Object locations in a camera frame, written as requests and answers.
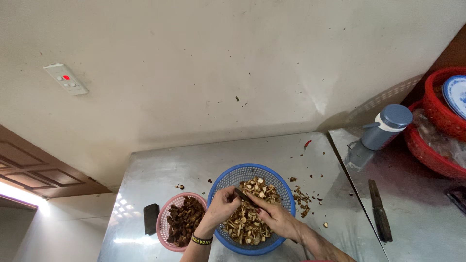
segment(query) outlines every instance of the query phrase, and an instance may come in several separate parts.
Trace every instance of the human hand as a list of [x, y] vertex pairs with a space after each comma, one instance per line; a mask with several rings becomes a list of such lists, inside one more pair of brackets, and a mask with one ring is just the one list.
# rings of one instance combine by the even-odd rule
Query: human hand
[[210, 238], [215, 228], [226, 221], [240, 205], [241, 198], [235, 195], [234, 186], [218, 190], [213, 196], [212, 202], [199, 224], [199, 230], [196, 229], [196, 237], [203, 238], [203, 236], [200, 235], [202, 234]]
[[302, 243], [299, 228], [302, 223], [294, 218], [288, 210], [279, 203], [268, 203], [264, 200], [247, 193], [247, 196], [261, 208], [256, 209], [256, 213], [264, 222], [278, 235]]

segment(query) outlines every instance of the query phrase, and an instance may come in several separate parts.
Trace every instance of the blue lid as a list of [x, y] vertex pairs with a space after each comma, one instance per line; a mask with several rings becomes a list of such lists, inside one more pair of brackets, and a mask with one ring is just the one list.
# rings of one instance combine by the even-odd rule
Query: blue lid
[[380, 119], [392, 128], [403, 128], [412, 121], [412, 113], [400, 104], [389, 104], [380, 111]]

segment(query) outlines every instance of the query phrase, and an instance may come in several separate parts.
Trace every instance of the blue and white bowl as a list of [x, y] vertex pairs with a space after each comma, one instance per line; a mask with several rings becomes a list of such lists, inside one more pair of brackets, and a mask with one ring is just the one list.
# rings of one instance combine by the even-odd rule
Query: blue and white bowl
[[452, 76], [443, 84], [443, 96], [453, 112], [466, 120], [466, 76]]

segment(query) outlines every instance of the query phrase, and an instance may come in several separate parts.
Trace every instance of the stainless steel table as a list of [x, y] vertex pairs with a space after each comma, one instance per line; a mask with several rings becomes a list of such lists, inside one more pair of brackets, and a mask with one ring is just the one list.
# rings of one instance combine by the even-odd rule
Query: stainless steel table
[[466, 261], [466, 217], [444, 191], [466, 183], [442, 177], [415, 159], [402, 135], [387, 148], [374, 152], [359, 142], [363, 130], [329, 131], [375, 226], [368, 179], [382, 198], [393, 242], [382, 246], [393, 262]]
[[[308, 140], [312, 142], [304, 151]], [[304, 219], [297, 212], [299, 220], [360, 262], [387, 261], [356, 195], [349, 195], [352, 187], [327, 137], [321, 133], [133, 153], [116, 200], [119, 207], [114, 208], [98, 261], [178, 261], [182, 253], [165, 249], [156, 235], [144, 235], [143, 208], [152, 203], [162, 206], [181, 193], [174, 187], [178, 183], [185, 186], [185, 192], [195, 192], [207, 199], [212, 186], [207, 180], [215, 181], [226, 169], [241, 163], [266, 165], [288, 181], [292, 190], [299, 185], [304, 193], [316, 198], [319, 194], [323, 205], [314, 200]], [[289, 182], [291, 176], [297, 181]], [[228, 250], [214, 237], [210, 255], [210, 261], [232, 262], [305, 259], [302, 246], [290, 240], [268, 254], [249, 257]]]

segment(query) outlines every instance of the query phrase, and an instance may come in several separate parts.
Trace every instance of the plastic bag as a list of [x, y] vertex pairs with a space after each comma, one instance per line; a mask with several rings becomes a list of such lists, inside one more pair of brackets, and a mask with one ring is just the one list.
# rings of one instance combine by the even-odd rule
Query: plastic bag
[[413, 123], [419, 135], [435, 152], [449, 161], [466, 168], [466, 143], [458, 141], [440, 131], [425, 116], [424, 109], [412, 113]]

